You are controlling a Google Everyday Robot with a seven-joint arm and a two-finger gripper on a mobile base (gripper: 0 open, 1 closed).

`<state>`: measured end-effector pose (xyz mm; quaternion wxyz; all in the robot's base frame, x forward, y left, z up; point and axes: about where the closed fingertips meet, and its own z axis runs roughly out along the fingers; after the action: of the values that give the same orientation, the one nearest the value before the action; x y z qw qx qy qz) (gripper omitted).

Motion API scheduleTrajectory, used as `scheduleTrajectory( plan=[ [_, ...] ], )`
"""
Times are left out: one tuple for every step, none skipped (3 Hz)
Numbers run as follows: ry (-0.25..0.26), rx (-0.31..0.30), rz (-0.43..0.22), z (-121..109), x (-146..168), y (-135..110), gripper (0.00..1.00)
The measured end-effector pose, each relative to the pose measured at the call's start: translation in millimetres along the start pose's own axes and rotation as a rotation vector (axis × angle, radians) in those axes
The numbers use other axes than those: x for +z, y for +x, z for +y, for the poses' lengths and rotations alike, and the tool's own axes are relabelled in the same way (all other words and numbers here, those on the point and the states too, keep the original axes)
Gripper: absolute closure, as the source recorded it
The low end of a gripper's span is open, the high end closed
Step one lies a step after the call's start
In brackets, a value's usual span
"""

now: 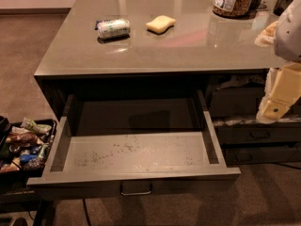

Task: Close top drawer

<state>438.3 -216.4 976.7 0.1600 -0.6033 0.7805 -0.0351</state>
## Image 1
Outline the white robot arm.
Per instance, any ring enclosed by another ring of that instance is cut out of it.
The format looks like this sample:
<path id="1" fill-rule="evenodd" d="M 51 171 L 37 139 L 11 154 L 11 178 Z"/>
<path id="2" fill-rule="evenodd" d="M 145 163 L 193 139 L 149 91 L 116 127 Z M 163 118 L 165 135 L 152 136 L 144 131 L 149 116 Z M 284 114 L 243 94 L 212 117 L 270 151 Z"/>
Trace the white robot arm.
<path id="1" fill-rule="evenodd" d="M 293 0 L 278 20 L 260 33 L 255 43 L 272 46 L 275 55 L 286 61 L 278 69 L 269 69 L 265 95 L 256 115 L 260 123 L 274 123 L 301 97 L 301 0 Z"/>

